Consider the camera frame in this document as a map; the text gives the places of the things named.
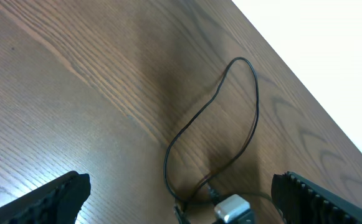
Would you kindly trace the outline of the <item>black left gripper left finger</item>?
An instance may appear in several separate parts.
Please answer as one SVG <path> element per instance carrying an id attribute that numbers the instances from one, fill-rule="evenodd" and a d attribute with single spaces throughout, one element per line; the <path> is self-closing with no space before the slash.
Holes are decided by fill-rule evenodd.
<path id="1" fill-rule="evenodd" d="M 90 192 L 90 176 L 70 171 L 0 207 L 0 224 L 73 224 Z"/>

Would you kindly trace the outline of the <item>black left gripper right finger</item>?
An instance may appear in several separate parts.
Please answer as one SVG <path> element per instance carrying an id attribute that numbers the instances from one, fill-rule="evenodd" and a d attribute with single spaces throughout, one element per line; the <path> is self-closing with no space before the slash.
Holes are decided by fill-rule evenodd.
<path id="1" fill-rule="evenodd" d="M 273 176 L 271 197 L 286 223 L 362 224 L 362 208 L 294 172 Z"/>

